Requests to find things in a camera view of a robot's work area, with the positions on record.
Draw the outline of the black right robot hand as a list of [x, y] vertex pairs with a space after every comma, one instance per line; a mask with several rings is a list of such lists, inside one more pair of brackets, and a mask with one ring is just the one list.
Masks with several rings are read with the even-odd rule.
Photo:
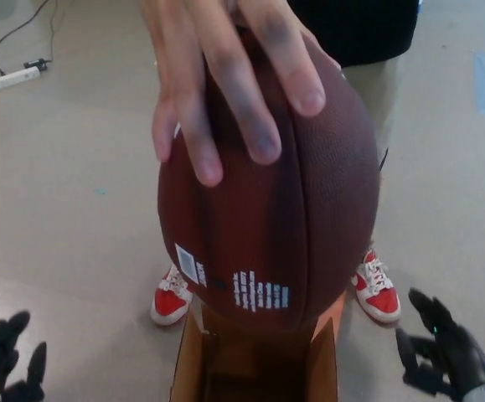
[[437, 298], [411, 288], [409, 300], [432, 337], [395, 330], [403, 382], [452, 401], [485, 401], [485, 353], [475, 337]]

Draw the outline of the bare person hand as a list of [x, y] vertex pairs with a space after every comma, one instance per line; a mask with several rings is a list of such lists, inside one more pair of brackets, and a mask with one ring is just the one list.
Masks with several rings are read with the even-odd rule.
[[325, 105], [322, 82], [304, 40], [309, 32], [285, 1], [144, 1], [161, 90], [152, 123], [157, 158], [169, 159], [180, 127], [198, 180], [218, 184], [223, 170], [204, 101], [208, 70], [228, 103], [251, 158], [274, 162], [281, 153], [250, 59], [236, 32], [240, 14], [265, 50], [287, 99], [303, 116]]

